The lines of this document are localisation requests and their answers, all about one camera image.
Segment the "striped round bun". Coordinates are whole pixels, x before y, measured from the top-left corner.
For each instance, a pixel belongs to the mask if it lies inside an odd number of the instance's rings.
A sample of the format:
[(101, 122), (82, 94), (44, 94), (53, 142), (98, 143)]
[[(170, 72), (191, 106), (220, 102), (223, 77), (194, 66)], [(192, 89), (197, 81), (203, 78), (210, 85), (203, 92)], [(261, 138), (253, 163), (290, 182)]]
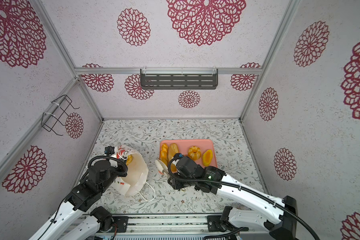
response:
[(188, 157), (193, 161), (197, 161), (202, 156), (201, 149), (197, 146), (192, 146), (188, 150)]

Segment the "oval yellow bread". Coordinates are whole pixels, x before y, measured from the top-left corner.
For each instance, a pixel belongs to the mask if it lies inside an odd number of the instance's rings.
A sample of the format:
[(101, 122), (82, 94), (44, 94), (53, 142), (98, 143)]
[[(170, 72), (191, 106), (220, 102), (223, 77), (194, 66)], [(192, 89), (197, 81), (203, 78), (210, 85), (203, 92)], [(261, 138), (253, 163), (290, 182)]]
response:
[(203, 157), (202, 157), (202, 163), (205, 167), (208, 167), (211, 165), (212, 160), (214, 158), (214, 154), (212, 150), (207, 150), (206, 152), (204, 152)]

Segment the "long pale baguette bread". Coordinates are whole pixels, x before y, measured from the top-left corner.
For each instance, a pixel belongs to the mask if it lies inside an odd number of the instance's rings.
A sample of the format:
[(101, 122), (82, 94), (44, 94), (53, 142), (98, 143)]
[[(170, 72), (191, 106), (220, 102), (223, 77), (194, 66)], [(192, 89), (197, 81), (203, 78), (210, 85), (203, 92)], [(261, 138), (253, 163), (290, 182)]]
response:
[[(173, 143), (170, 144), (169, 149), (168, 149), (168, 160), (169, 162), (174, 158), (175, 154), (179, 153), (179, 147), (177, 144)], [(172, 163), (169, 166), (169, 169), (171, 170), (172, 173), (175, 173), (177, 171), (176, 166)]]

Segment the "long twisted yellow bread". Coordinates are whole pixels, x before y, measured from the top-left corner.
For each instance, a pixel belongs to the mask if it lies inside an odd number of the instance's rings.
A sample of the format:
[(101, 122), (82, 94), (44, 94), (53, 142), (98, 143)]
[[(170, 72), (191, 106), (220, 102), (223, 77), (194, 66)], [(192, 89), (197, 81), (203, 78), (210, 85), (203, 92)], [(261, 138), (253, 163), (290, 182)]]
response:
[(160, 161), (163, 162), (166, 166), (168, 165), (168, 145), (162, 144), (160, 151)]

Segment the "steel tongs with white tips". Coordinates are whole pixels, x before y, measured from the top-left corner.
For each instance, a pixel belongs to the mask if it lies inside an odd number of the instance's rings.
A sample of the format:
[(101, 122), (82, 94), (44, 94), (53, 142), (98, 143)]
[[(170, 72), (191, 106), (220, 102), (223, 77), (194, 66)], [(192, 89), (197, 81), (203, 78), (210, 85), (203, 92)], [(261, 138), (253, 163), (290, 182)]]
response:
[(165, 163), (163, 163), (161, 160), (155, 160), (155, 165), (160, 174), (166, 176), (167, 178), (170, 177), (168, 167)]

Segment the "white floral paper bag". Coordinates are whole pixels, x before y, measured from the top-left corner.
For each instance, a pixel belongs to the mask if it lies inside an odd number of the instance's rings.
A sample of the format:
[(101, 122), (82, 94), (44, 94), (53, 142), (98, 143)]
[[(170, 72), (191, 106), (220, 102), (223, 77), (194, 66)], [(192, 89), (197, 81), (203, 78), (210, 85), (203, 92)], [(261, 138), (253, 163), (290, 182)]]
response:
[[(119, 145), (112, 157), (123, 160), (126, 163), (128, 155), (133, 155), (134, 159), (127, 166), (127, 176), (117, 177), (111, 184), (111, 188), (115, 189), (125, 197), (131, 197), (139, 194), (146, 202), (153, 201), (156, 198), (156, 192), (154, 188), (147, 183), (149, 169), (143, 156), (132, 147), (127, 145)], [(141, 190), (145, 184), (147, 184), (153, 191), (153, 198), (150, 200), (146, 199), (141, 193)]]

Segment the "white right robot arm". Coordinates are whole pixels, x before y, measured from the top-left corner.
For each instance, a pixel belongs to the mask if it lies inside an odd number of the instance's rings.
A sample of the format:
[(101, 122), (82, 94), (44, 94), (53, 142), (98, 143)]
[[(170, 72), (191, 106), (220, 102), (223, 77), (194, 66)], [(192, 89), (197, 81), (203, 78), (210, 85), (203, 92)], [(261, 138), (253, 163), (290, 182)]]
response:
[(175, 154), (169, 164), (177, 168), (176, 173), (170, 172), (168, 180), (173, 189), (194, 186), (196, 191), (235, 200), (265, 217), (262, 225), (275, 240), (296, 239), (298, 207), (294, 198), (281, 199), (259, 192), (216, 167), (202, 168), (180, 153)]

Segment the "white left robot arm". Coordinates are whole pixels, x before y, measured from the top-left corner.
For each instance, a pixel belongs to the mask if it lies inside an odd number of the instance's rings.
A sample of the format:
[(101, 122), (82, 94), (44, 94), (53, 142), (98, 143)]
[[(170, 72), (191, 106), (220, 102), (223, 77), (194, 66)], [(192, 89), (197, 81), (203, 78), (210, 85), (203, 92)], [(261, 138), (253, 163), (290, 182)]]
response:
[[(127, 176), (125, 160), (110, 156), (96, 156), (88, 163), (88, 168), (68, 195), (63, 198), (56, 212), (34, 233), (31, 240), (57, 240), (68, 227), (85, 214), (101, 199), (103, 193), (118, 177)], [(99, 207), (78, 227), (64, 235), (84, 240), (100, 229), (107, 231), (112, 226), (112, 214)]]

